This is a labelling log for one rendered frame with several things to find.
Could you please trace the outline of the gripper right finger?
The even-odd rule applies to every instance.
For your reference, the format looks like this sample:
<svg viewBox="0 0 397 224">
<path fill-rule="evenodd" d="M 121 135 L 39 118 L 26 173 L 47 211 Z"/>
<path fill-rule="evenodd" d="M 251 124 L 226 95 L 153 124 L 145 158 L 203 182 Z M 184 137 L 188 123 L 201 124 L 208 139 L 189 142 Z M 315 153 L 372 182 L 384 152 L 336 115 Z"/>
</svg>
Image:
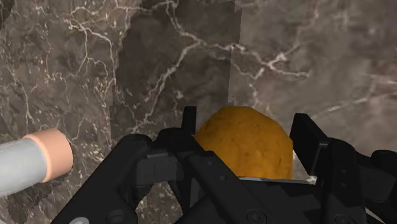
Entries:
<svg viewBox="0 0 397 224">
<path fill-rule="evenodd" d="M 289 136 L 322 189 L 319 224 L 397 224 L 397 152 L 362 155 L 328 137 L 305 113 L 294 115 Z"/>
</svg>

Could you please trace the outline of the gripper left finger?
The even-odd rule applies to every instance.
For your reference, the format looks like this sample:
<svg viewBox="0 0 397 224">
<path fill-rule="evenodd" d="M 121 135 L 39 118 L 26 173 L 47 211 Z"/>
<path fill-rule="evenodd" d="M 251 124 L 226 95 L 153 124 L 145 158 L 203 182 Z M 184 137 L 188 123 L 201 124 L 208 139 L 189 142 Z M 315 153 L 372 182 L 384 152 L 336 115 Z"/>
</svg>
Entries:
<svg viewBox="0 0 397 224">
<path fill-rule="evenodd" d="M 139 224 L 136 208 L 159 182 L 171 185 L 183 215 L 174 224 L 273 224 L 269 209 L 194 138 L 196 107 L 156 140 L 123 137 L 51 224 Z"/>
</svg>

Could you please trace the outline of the grey cylinder with peach cap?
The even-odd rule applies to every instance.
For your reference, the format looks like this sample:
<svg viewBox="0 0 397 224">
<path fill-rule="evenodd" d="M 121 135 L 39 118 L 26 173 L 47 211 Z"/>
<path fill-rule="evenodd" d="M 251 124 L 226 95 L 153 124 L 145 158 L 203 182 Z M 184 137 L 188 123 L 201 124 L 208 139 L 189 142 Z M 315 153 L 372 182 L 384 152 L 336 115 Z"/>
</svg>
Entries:
<svg viewBox="0 0 397 224">
<path fill-rule="evenodd" d="M 0 197 L 68 173 L 73 153 L 66 136 L 57 129 L 33 132 L 0 144 Z"/>
</svg>

